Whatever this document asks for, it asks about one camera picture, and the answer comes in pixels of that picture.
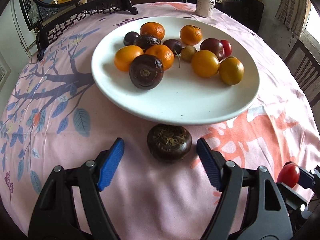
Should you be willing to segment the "white beverage can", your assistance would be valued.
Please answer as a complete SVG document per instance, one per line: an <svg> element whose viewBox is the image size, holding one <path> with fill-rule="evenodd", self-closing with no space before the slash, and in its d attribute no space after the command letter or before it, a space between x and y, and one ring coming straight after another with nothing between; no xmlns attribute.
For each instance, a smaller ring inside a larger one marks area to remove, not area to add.
<svg viewBox="0 0 320 240"><path fill-rule="evenodd" d="M205 18L211 18L215 7L215 0L197 0L195 14Z"/></svg>

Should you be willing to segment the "dark red plum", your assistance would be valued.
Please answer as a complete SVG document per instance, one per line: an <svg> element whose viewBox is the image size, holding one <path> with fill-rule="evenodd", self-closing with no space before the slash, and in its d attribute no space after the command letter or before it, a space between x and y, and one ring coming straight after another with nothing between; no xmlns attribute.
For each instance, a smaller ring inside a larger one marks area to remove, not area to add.
<svg viewBox="0 0 320 240"><path fill-rule="evenodd" d="M205 39L201 43L200 49L211 51L216 55L219 61L222 61L223 58L225 57L225 50L224 50L223 44L220 40L216 38Z"/></svg>

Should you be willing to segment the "white oval plate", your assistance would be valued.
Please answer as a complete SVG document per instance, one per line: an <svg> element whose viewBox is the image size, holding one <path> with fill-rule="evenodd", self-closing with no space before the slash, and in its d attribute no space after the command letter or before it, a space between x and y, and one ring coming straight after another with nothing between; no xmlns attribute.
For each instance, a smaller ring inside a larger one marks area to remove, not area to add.
<svg viewBox="0 0 320 240"><path fill-rule="evenodd" d="M164 16L152 20L163 25L166 38L179 38L180 29L192 24L202 29L203 38L229 41L233 55L244 65L244 78L239 84L229 86L218 75L198 77L189 63L176 60L154 89L135 87L129 74L115 67L114 56L123 46L124 35L139 31L148 21L142 18L111 31L93 52L93 79L111 102L140 118L172 125L215 124L232 119L250 107L258 94L259 72L249 52L233 34L191 18Z"/></svg>

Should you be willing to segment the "yellow orange round fruit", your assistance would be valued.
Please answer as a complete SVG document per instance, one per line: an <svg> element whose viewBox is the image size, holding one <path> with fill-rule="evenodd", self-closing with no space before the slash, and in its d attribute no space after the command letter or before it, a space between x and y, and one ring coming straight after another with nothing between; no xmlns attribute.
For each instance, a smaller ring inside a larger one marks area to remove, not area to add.
<svg viewBox="0 0 320 240"><path fill-rule="evenodd" d="M217 74L220 62L217 56L209 50L196 52L191 60L191 67L199 77L209 78Z"/></svg>

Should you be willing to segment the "large bumpy orange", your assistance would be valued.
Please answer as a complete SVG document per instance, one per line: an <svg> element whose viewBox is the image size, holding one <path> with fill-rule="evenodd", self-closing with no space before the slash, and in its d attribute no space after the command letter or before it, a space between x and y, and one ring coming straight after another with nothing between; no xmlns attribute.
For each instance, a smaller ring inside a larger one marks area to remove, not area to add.
<svg viewBox="0 0 320 240"><path fill-rule="evenodd" d="M163 44L151 46L145 51L144 54L157 57L161 61L164 71L168 70L173 65L175 60L175 56L171 49Z"/></svg>

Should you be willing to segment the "small mandarin orange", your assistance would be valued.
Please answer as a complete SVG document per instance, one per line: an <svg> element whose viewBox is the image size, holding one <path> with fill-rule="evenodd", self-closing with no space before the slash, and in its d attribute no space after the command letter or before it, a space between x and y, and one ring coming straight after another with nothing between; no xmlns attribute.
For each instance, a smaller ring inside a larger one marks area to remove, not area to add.
<svg viewBox="0 0 320 240"><path fill-rule="evenodd" d="M165 36L163 25L157 22L146 22L140 28L140 35L151 35L162 40Z"/></svg>

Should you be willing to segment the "dark cherry with stem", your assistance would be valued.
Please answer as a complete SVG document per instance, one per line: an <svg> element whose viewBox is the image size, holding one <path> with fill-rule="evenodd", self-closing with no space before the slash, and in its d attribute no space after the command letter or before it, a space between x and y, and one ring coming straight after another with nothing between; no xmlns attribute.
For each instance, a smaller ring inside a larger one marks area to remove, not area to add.
<svg viewBox="0 0 320 240"><path fill-rule="evenodd" d="M140 34L135 31L128 32L123 39L124 46L130 46L134 44L134 41Z"/></svg>

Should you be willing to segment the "greenish yellow round fruit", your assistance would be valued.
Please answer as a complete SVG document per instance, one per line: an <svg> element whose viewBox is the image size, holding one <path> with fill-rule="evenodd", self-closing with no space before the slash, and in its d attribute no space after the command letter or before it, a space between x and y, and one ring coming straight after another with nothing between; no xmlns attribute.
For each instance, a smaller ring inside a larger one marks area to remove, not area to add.
<svg viewBox="0 0 320 240"><path fill-rule="evenodd" d="M242 81L244 71L242 62L236 57L230 56L220 63L219 76L225 84L233 86Z"/></svg>

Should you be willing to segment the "round deer screen ornament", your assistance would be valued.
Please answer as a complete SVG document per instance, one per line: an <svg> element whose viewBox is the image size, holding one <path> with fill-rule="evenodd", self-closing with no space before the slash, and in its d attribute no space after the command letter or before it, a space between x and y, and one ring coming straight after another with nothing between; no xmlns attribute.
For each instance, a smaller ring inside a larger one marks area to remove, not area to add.
<svg viewBox="0 0 320 240"><path fill-rule="evenodd" d="M36 35L37 59L63 32L87 16L116 11L138 13L131 0L19 0L27 27Z"/></svg>

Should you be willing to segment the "red cherry tomato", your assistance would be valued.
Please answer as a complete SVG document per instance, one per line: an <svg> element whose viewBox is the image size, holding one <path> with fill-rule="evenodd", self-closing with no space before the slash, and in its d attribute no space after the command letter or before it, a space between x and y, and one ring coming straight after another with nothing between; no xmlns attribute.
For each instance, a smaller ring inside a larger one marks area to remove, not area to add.
<svg viewBox="0 0 320 240"><path fill-rule="evenodd" d="M294 188L299 181L300 169L295 163L286 164L278 174L277 183Z"/></svg>
<svg viewBox="0 0 320 240"><path fill-rule="evenodd" d="M220 41L223 45L223 49L225 52L225 58L231 56L232 54L232 45L227 40L221 40Z"/></svg>

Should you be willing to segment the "pink printed tablecloth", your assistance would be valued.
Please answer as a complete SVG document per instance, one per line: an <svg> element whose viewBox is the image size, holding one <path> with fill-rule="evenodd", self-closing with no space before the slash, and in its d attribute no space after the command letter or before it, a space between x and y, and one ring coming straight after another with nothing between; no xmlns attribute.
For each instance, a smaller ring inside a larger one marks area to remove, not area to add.
<svg viewBox="0 0 320 240"><path fill-rule="evenodd" d="M51 44L42 60L22 69L1 117L1 197L12 220L28 232L39 193L56 165L73 168L94 159L116 138L125 153L101 198L121 239L199 239L220 193L195 151L165 164L149 152L153 123L110 102L91 74L95 47L109 32L145 17L197 19L195 5L149 3L138 14L95 14L75 22ZM241 167L268 168L276 177L287 161L307 170L319 164L319 132L309 102L282 59L251 30L215 10L201 22L238 40L260 75L248 111L215 125L191 126L193 140L206 139Z"/></svg>

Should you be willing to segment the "dark wooden chair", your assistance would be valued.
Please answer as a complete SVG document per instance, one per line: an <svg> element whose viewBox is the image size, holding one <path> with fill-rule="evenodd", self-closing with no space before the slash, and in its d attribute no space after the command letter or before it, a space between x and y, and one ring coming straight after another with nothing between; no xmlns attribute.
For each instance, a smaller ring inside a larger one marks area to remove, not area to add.
<svg viewBox="0 0 320 240"><path fill-rule="evenodd" d="M289 62L293 59L297 50L301 50L303 58L300 61L296 71L292 74L297 81L300 89L305 92L319 79L319 62L303 44L302 41L297 40L288 55L284 59L284 63L289 66Z"/></svg>

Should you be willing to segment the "smooth orange fruit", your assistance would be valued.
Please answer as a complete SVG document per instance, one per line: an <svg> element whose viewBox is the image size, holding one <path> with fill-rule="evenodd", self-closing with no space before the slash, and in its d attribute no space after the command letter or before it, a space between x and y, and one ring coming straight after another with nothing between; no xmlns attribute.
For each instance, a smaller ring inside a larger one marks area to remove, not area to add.
<svg viewBox="0 0 320 240"><path fill-rule="evenodd" d="M118 70L128 72L132 61L143 54L144 51L139 46L125 46L116 52L114 56L114 65Z"/></svg>

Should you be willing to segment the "mandarin with stem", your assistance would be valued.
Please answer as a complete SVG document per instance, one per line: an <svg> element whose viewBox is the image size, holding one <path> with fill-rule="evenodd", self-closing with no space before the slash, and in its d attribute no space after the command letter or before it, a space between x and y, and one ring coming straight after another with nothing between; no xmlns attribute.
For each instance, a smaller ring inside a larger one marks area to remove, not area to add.
<svg viewBox="0 0 320 240"><path fill-rule="evenodd" d="M186 45L197 45L202 40L202 29L195 25L185 25L180 30L180 38Z"/></svg>

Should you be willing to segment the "tan longan fruit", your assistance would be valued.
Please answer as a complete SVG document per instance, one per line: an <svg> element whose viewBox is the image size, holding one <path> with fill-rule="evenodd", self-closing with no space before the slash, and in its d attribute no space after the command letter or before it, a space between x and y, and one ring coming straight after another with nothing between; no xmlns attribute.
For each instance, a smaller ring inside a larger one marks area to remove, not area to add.
<svg viewBox="0 0 320 240"><path fill-rule="evenodd" d="M197 49L191 45L187 45L182 48L180 56L181 59L185 62L191 62L194 54L197 52Z"/></svg>

